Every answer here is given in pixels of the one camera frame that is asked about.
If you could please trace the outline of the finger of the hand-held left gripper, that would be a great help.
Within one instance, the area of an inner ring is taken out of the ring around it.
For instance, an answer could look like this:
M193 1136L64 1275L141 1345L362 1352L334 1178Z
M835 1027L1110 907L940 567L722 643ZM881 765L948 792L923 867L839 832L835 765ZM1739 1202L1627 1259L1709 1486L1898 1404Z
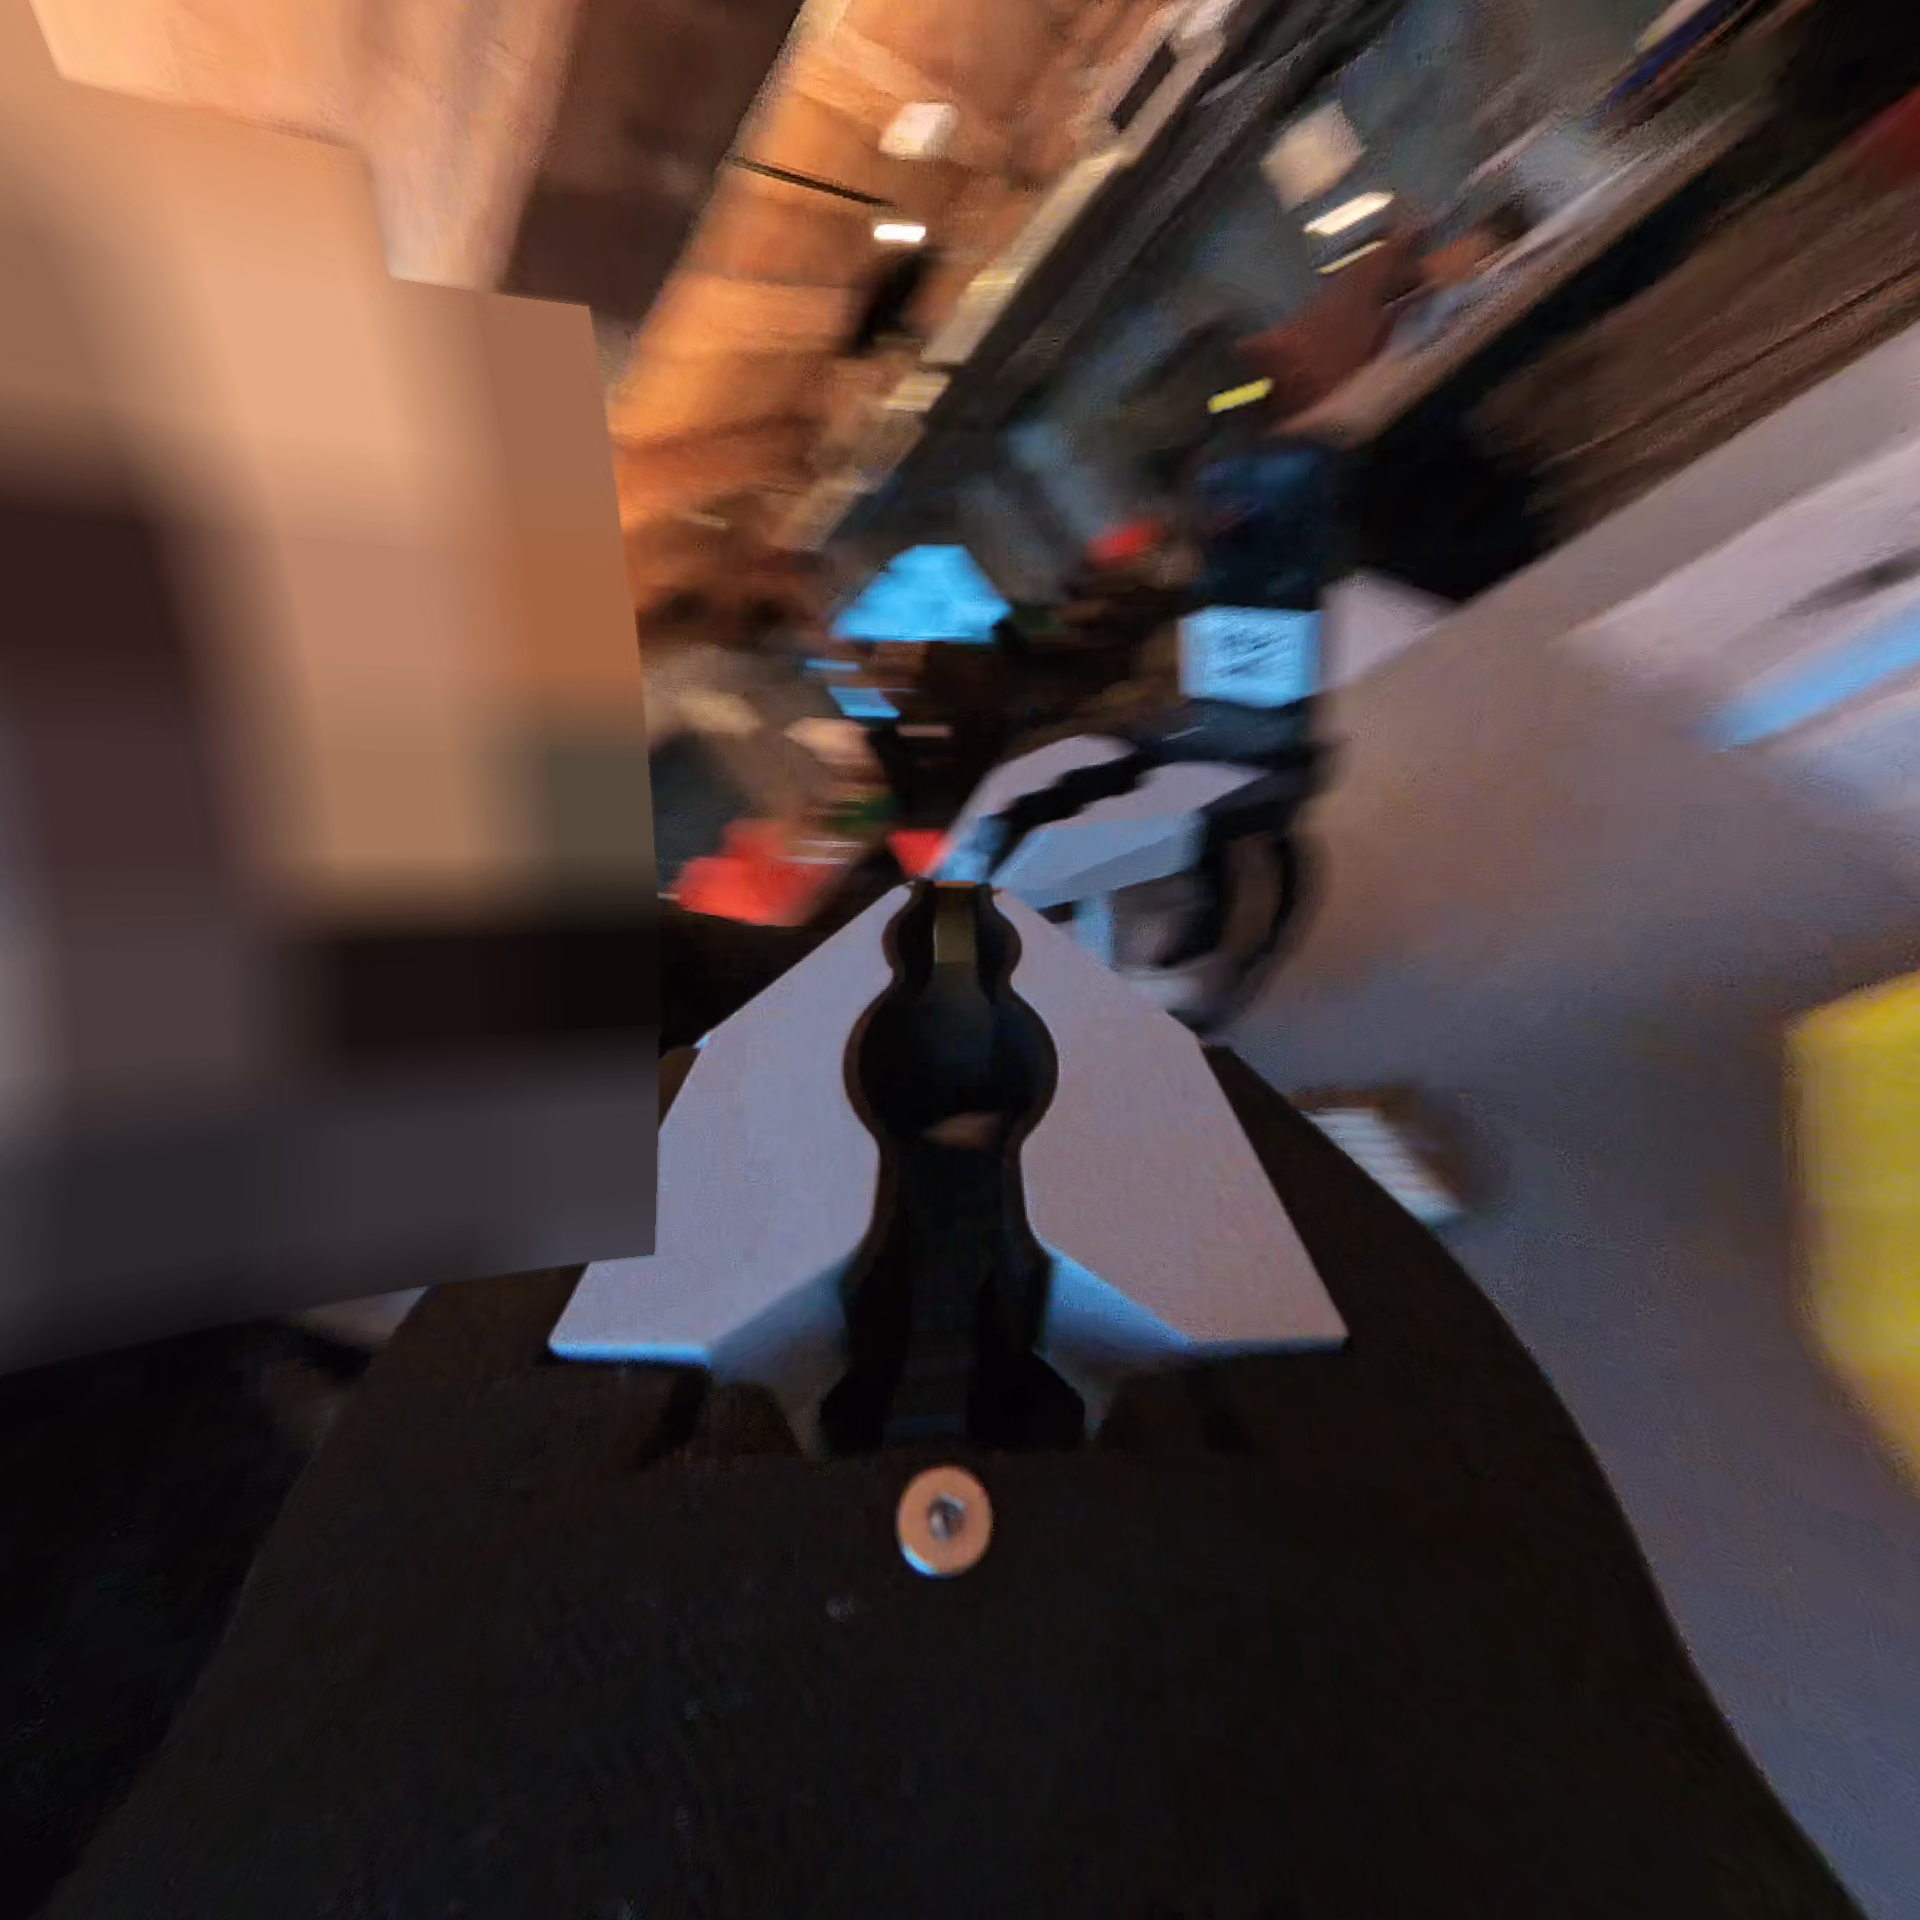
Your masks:
M1198 862L1207 809L1258 780L1256 772L1148 772L1025 832L996 862L996 889L1045 910L1178 876Z
M992 882L1040 829L1129 794L1150 751L1107 733L1072 733L991 768L960 808L960 879Z

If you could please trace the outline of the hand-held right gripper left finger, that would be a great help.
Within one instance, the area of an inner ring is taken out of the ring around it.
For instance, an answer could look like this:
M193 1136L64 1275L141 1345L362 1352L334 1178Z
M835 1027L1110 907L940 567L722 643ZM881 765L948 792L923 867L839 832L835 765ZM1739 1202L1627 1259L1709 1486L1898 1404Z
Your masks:
M782 1408L836 1385L883 1169L850 1047L896 985L888 927L909 901L883 894L695 1047L661 1120L655 1248L584 1268L550 1356L703 1370Z

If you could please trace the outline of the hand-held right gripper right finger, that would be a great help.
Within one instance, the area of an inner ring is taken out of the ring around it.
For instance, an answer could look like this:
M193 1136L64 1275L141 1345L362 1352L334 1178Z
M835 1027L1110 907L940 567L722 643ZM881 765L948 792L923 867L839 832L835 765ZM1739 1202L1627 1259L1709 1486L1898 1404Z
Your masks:
M1050 1264L1045 1364L1109 1414L1148 1375L1343 1350L1348 1324L1198 1037L1012 894L991 901L1053 1046L1019 1152Z

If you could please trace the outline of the grey brown toy brick model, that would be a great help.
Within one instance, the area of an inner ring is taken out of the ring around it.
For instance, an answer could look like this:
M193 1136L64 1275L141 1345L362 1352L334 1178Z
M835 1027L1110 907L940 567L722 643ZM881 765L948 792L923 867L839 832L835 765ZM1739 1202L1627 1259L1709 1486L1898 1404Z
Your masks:
M1476 1179L1460 1130L1415 1088L1329 1084L1302 1088L1290 1102L1431 1231L1474 1211Z

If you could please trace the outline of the large yellow plastic bin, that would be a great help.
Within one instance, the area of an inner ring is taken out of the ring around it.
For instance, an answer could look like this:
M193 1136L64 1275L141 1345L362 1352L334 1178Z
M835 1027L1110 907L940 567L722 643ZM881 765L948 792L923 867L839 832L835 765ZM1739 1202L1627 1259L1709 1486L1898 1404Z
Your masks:
M1807 1339L1916 1488L1919 971L1793 1023L1787 1111Z

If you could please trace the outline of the grey desk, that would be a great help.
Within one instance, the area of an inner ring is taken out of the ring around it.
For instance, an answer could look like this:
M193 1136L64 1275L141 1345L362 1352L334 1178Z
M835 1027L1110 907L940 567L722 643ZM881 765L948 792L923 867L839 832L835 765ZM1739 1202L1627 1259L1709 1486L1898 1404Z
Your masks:
M1140 1424L1171 1807L1208 1915L1916 1915L1916 1489L1818 1356L1791 1027L1916 963L1916 855L1658 667L1890 559L1916 333L1364 676L1249 1049L1439 1098L1452 1243L1267 1139L1357 1309Z

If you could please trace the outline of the white upright sheet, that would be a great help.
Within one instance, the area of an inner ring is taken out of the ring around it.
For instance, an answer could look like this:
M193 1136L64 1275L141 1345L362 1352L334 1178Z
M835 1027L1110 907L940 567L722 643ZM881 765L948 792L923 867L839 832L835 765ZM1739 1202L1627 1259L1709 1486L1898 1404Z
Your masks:
M1381 665L1399 659L1435 628L1448 621L1458 604L1374 571L1354 571L1335 583L1323 614L1323 686L1352 686Z

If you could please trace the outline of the arched window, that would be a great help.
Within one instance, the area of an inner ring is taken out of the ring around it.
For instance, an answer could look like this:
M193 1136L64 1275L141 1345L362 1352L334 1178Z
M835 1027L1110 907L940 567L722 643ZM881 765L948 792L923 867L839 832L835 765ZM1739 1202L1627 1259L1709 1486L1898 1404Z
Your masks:
M962 544L900 549L829 616L829 633L863 645L984 645L1012 604Z

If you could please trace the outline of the orange red seat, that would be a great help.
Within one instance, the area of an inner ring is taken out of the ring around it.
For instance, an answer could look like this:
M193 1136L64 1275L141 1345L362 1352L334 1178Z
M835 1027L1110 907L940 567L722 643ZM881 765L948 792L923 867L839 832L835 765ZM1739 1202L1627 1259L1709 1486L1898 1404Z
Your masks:
M684 862L665 897L688 916L792 929L822 913L874 863L887 867L874 837L786 842L746 834Z

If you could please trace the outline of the open instruction booklet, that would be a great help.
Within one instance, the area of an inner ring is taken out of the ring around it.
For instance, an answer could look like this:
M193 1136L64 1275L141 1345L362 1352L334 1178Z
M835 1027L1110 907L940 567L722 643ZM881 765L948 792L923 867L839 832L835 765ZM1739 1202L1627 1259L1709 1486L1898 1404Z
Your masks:
M1716 755L1919 852L1919 449L1890 449L1575 628Z

